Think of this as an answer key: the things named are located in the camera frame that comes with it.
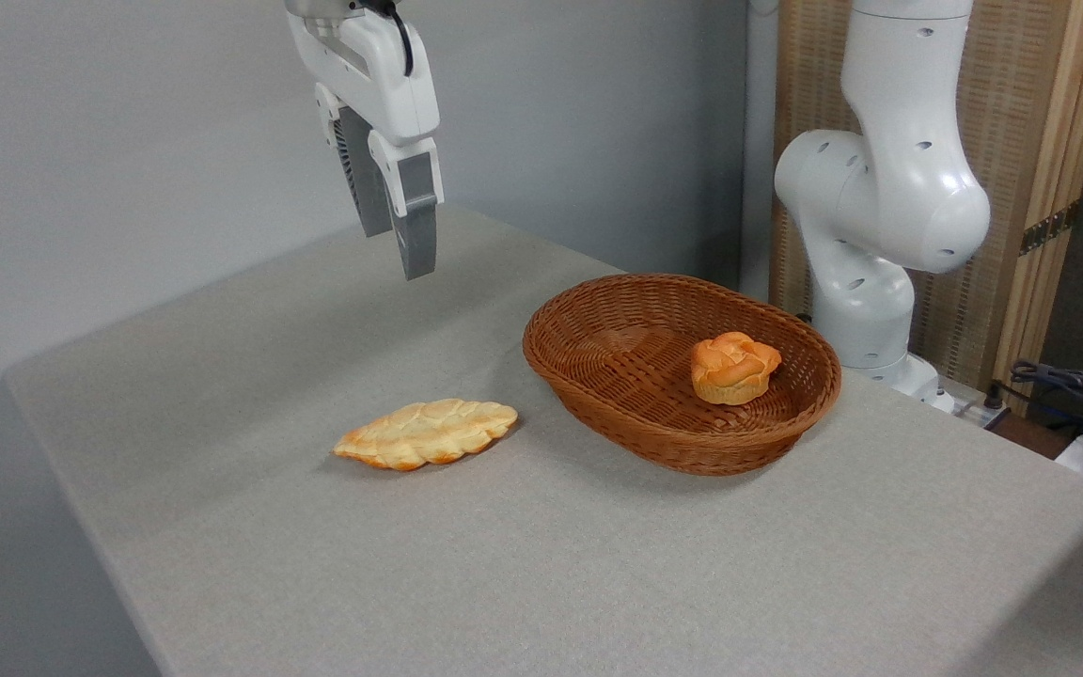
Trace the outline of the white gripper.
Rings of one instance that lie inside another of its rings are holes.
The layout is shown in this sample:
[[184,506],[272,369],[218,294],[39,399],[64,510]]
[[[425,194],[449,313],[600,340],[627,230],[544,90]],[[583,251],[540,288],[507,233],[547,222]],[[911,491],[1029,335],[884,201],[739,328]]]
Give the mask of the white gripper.
[[430,138],[438,95],[420,35],[395,1],[288,1],[285,12],[364,234],[394,231],[408,281],[433,273],[446,198]]

